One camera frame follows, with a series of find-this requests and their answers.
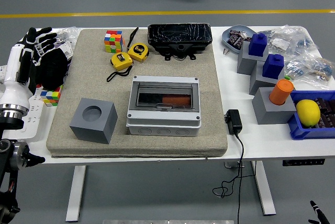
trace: table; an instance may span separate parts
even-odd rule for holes
[[[243,160],[252,161],[255,166],[257,162],[256,182],[258,185],[263,212],[265,215],[274,215],[275,208],[272,201],[269,185],[267,183],[265,170],[262,164],[267,159],[308,159],[308,158],[333,158],[335,156],[335,145],[333,139],[306,139],[294,141],[289,136],[289,127],[285,125],[258,125],[254,115],[249,95],[250,76],[238,74],[237,55],[229,52],[223,55],[224,45],[221,43],[222,33],[229,27],[212,27],[213,50],[216,62],[219,87],[221,92],[222,106],[224,112],[228,109],[238,109],[243,129],[239,134],[244,144]],[[271,27],[250,27],[254,31],[262,31]],[[335,89],[335,81],[329,83]],[[316,89],[307,83],[295,83],[295,87],[301,90]],[[75,165],[72,189],[69,200],[67,221],[77,221],[80,209],[81,193],[85,177],[86,165],[109,163],[109,162],[140,162],[140,161],[173,161],[189,160],[190,158],[57,158],[51,157],[46,148],[46,140],[54,116],[55,107],[43,109],[36,142],[30,142],[31,153],[46,158],[45,164],[71,164]],[[221,156],[209,159],[220,159],[225,161],[237,161],[241,157],[241,146],[235,136],[228,136],[228,150]],[[203,160],[205,158],[192,158],[192,160]]]

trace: blue plastic bin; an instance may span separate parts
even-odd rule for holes
[[[324,100],[335,99],[335,91],[292,91],[291,98],[294,103],[303,99],[314,100],[323,98]],[[332,139],[335,138],[335,128],[303,128],[298,113],[289,119],[290,136],[293,140],[303,139]]]

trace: blue tray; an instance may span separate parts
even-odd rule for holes
[[[233,52],[235,53],[240,53],[240,50],[238,49],[235,49],[233,46],[231,46],[229,43],[227,43],[228,39],[229,39],[229,32],[231,30],[236,30],[236,31],[244,31],[247,33],[247,36],[248,37],[252,37],[253,34],[257,34],[255,31],[253,31],[252,29],[250,29],[249,27],[247,26],[244,26],[244,25],[235,25],[235,26],[232,26],[231,28],[225,30],[223,33],[222,33],[222,43],[228,47],[230,50],[232,50]]]
[[[294,103],[303,99],[324,100],[335,99],[335,91],[292,91],[291,98]],[[290,136],[293,140],[303,139],[332,139],[335,138],[335,128],[304,128],[299,120],[298,113],[289,119]]]

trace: white robotic hand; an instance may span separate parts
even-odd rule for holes
[[[22,117],[28,114],[29,98],[35,93],[35,78],[30,79],[35,65],[32,63],[35,45],[42,51],[54,48],[56,33],[51,28],[36,31],[30,28],[28,33],[12,47],[5,74],[5,93],[0,99],[0,130],[21,129]]]

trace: tape measure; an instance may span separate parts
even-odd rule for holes
[[[131,58],[142,63],[149,55],[149,48],[144,43],[135,43],[128,50],[128,54]]]
[[[116,71],[121,71],[131,66],[133,64],[133,59],[130,57],[129,54],[125,52],[120,52],[114,54],[111,57],[110,63],[113,65]]]

